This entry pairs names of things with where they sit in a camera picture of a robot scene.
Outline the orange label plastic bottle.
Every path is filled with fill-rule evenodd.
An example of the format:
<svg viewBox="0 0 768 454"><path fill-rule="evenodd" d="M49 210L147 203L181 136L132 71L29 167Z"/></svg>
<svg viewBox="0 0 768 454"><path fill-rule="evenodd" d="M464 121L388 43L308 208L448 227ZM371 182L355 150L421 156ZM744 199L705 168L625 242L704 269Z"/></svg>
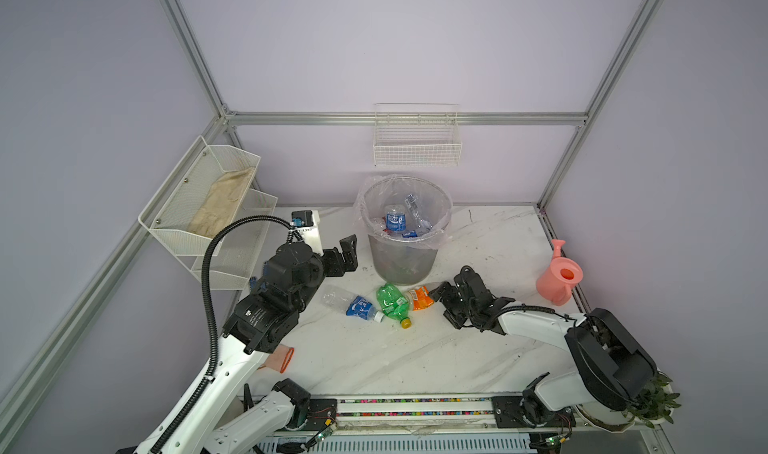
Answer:
<svg viewBox="0 0 768 454"><path fill-rule="evenodd" d="M408 290L406 297L409 300L410 309L412 311L421 311L431 307L434 304L434 300L430 297L430 292L439 286L439 283L428 283Z"/></svg>

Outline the green crushed plastic bottle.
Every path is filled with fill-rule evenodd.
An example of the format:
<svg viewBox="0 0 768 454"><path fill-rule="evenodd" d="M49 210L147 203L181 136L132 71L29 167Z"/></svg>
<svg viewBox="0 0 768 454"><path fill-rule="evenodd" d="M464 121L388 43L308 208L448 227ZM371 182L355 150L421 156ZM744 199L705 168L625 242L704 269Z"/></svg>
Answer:
<svg viewBox="0 0 768 454"><path fill-rule="evenodd" d="M376 299L382 313L396 321L403 329L412 326L410 303L406 296L393 284L387 283L376 291Z"/></svg>

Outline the white cap clear bottle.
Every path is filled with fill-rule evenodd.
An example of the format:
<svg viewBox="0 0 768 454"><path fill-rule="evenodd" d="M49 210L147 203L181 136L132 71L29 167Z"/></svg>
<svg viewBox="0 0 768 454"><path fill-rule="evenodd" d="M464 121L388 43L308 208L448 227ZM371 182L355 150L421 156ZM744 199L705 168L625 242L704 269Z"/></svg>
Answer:
<svg viewBox="0 0 768 454"><path fill-rule="evenodd" d="M415 194L408 194L405 205L414 221L412 230L417 236L428 234L432 229L432 223L423 215L418 198Z"/></svg>

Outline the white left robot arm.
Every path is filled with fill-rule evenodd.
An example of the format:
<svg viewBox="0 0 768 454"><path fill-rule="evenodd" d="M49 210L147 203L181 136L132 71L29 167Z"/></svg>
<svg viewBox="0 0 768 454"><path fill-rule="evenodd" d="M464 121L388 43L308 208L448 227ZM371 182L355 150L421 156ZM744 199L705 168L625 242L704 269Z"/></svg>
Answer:
<svg viewBox="0 0 768 454"><path fill-rule="evenodd" d="M289 379L235 420L220 420L235 395L297 326L323 281L354 272L357 266L354 235L320 252L303 242L280 246L225 322L206 366L134 452L245 453L276 430L302 425L310 395Z"/></svg>

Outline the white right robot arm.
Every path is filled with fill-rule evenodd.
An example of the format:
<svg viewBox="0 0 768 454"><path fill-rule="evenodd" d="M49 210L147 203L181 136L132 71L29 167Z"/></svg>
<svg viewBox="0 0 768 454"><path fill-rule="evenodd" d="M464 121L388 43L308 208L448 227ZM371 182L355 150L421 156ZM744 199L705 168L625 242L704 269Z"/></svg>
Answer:
<svg viewBox="0 0 768 454"><path fill-rule="evenodd" d="M655 361L608 310L560 313L497 297L481 276L464 266L452 282L428 291L443 305L443 316L457 330L526 337L556 347L570 356L564 371L545 372L521 393L520 420L539 427L566 408L597 402L624 411L658 374Z"/></svg>

